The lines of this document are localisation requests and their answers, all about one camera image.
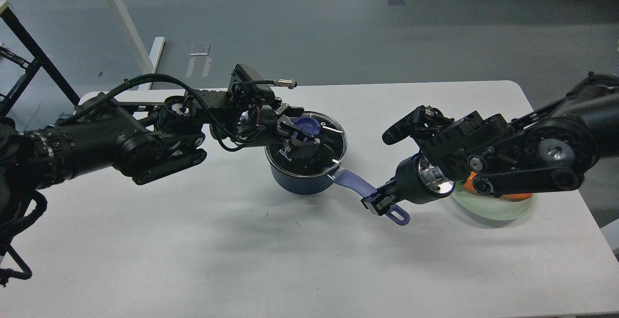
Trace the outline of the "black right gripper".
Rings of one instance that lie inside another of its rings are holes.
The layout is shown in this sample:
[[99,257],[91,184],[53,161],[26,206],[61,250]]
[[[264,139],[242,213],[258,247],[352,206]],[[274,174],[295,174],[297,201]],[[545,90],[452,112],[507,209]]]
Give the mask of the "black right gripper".
[[454,190],[455,182],[447,179],[425,155],[413,155],[398,164],[389,182],[362,198],[362,205],[370,208],[372,214],[383,216],[399,201],[423,205],[449,197]]

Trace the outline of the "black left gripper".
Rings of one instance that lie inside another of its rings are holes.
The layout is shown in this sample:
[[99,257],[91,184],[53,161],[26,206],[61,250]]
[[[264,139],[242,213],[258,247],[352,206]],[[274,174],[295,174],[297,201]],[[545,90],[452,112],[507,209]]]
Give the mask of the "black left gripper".
[[318,137],[320,122],[313,117],[299,117],[303,107],[283,102],[273,87],[294,89],[297,82],[264,79],[249,65],[235,65],[227,91],[227,105],[232,112],[227,130],[232,140],[239,145],[287,145],[290,162],[314,157],[322,144]]

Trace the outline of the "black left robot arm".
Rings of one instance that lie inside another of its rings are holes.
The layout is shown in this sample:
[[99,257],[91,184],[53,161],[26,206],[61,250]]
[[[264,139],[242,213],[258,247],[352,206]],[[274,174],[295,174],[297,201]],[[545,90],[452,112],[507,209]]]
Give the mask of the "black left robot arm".
[[11,242],[44,214],[44,188],[107,167],[137,185],[187,170],[207,157],[201,148],[206,124],[226,151],[281,145],[292,158],[312,157],[326,142],[320,124],[301,124],[303,107],[288,105],[273,91],[296,85],[263,79],[239,63],[226,91],[197,90],[149,73],[124,80],[43,129],[20,133],[11,118],[2,117],[1,255],[20,269],[2,269],[1,285],[32,276]]

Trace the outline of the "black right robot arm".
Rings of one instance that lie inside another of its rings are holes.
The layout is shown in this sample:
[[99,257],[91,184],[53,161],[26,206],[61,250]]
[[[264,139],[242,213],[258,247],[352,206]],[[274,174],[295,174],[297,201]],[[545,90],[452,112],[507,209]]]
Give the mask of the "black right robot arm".
[[618,155],[618,86],[617,76],[590,72],[564,98],[511,121],[419,106],[382,136],[388,145],[411,137],[419,152],[362,204],[383,216],[400,201],[449,197],[467,179],[489,197],[575,190],[599,159]]

